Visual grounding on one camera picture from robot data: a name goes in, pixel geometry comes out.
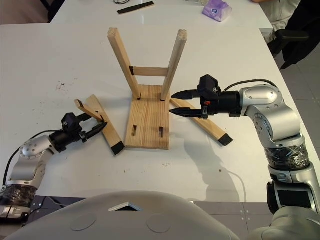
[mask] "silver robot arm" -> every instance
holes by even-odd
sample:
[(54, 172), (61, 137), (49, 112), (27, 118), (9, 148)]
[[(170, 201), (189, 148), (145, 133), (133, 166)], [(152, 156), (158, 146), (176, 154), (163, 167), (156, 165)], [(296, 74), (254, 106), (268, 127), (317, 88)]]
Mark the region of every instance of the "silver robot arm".
[(65, 151), (66, 146), (73, 142), (86, 142), (107, 125), (100, 123), (89, 132), (82, 131), (79, 123), (90, 118), (85, 113), (80, 116), (67, 113), (62, 119), (62, 130), (50, 136), (30, 139), (19, 148), (18, 161), (0, 192), (0, 220), (24, 221), (28, 217), (48, 160), (54, 154)]
[(275, 213), (284, 206), (300, 206), (320, 213), (320, 186), (297, 114), (275, 86), (242, 88), (239, 94), (241, 115), (253, 121), (269, 161), (273, 180), (267, 185), (270, 210)]

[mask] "white table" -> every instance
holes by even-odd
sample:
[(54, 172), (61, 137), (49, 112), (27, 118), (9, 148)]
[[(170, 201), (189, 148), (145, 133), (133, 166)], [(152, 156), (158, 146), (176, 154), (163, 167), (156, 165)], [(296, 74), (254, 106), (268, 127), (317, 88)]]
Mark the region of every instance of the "white table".
[(212, 27), (253, 27), (269, 33), (273, 27), (259, 4), (250, 0), (227, 0), (232, 7), (229, 19), (220, 23), (202, 14), (204, 6), (197, 0), (154, 0), (154, 6), (119, 15), (118, 10), (150, 0), (131, 0), (116, 5), (112, 0), (66, 0), (52, 23), (65, 24), (175, 24), (180, 28), (190, 25)]
[[(74, 104), (76, 98), (84, 101), (96, 94), (124, 139), (131, 92), (107, 39), (109, 27), (114, 25), (1, 26), (1, 179), (11, 153), (24, 141), (40, 131), (60, 129), (65, 113), (81, 114)], [(168, 65), (177, 26), (118, 28), (133, 65)], [(206, 27), (190, 26), (187, 31), (172, 94), (194, 89), (205, 74), (217, 78), (222, 88), (262, 78), (273, 81), (286, 104), (297, 111), (258, 29), (206, 31)], [(138, 77), (138, 82), (162, 85), (163, 79)], [(197, 100), (192, 104), (199, 106)], [(226, 114), (210, 118), (234, 139), (231, 144), (220, 146), (190, 119), (171, 114), (170, 150), (127, 149), (114, 157), (99, 134), (55, 155), (37, 194), (91, 197), (148, 190), (188, 200), (266, 202), (266, 184), (271, 179), (253, 123), (248, 117), (229, 118)], [(88, 130), (95, 124), (90, 120), (83, 126)], [(319, 158), (302, 122), (301, 129), (310, 159), (319, 170)]]

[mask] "mortise hole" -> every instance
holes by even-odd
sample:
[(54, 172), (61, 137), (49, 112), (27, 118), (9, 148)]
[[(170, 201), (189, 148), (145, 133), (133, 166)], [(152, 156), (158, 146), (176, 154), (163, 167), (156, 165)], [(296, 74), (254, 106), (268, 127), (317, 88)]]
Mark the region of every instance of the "mortise hole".
[(163, 126), (159, 127), (159, 137), (160, 138), (164, 137), (164, 127)]
[(142, 94), (142, 92), (140, 92), (140, 97), (139, 97), (137, 100), (140, 100), (140, 99), (141, 99), (141, 94)]
[(132, 136), (135, 136), (137, 133), (137, 125), (133, 125), (133, 128), (132, 128)]

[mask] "purple object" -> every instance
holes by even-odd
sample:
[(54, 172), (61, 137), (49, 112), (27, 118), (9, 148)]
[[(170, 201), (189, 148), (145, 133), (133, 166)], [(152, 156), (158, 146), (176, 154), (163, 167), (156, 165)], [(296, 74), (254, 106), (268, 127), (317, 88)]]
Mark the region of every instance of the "purple object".
[(228, 3), (222, 0), (210, 0), (205, 5), (202, 14), (214, 19), (218, 22), (224, 21), (232, 12), (232, 8)]

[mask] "black chair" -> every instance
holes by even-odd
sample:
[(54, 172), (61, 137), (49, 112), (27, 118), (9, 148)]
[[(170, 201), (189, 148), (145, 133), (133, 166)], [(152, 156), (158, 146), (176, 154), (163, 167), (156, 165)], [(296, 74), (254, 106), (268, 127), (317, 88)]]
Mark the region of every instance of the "black chair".
[(64, 4), (65, 0), (54, 0), (51, 5), (47, 0), (40, 0), (40, 2), (48, 10), (48, 23), (51, 23), (61, 6)]
[[(268, 43), (269, 50), (274, 58), (280, 54), (289, 43), (306, 42), (309, 39), (309, 34), (306, 31), (280, 29), (275, 32), (275, 37), (275, 40)], [(286, 69), (290, 65), (285, 62), (280, 69)]]
[(281, 69), (306, 58), (320, 43), (320, 0), (301, 0), (286, 28), (275, 36), (268, 47), (274, 56), (282, 51)]

